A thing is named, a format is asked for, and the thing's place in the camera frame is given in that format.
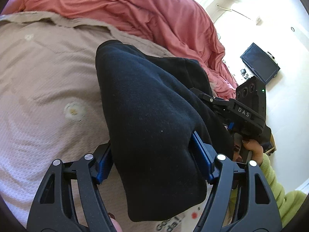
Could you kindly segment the green right sleeve forearm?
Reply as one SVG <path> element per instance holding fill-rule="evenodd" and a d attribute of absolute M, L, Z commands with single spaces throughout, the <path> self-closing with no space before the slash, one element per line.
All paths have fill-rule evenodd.
<path fill-rule="evenodd" d="M 285 193 L 284 187 L 277 181 L 275 170 L 272 168 L 269 157 L 266 154 L 263 155 L 260 169 L 270 185 L 279 209 L 282 227 L 285 227 L 301 208 L 307 195 L 298 190 Z"/>

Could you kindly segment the right hand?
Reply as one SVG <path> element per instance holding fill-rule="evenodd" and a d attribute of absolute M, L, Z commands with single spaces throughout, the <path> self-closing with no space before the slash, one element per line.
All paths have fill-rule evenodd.
<path fill-rule="evenodd" d="M 263 162 L 263 147 L 259 144 L 258 141 L 254 140 L 254 139 L 249 139 L 249 140 L 235 140 L 234 141 L 234 154 L 233 154 L 233 159 L 232 161 L 236 161 L 236 162 L 243 162 L 243 159 L 241 157 L 241 155 L 238 153 L 238 151 L 236 149 L 240 149 L 241 148 L 241 144 L 242 146 L 248 150 L 252 152 L 252 157 L 251 159 L 256 161 L 256 163 L 261 166 L 262 162 Z"/>

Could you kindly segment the left hand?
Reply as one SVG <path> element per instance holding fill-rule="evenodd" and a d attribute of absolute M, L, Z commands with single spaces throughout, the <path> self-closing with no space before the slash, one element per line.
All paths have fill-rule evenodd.
<path fill-rule="evenodd" d="M 115 216 L 112 213 L 108 213 L 108 216 L 110 217 L 110 220 L 113 223 L 113 226 L 115 227 L 117 232 L 122 232 L 122 228 L 120 226 L 120 224 L 116 221 Z"/>

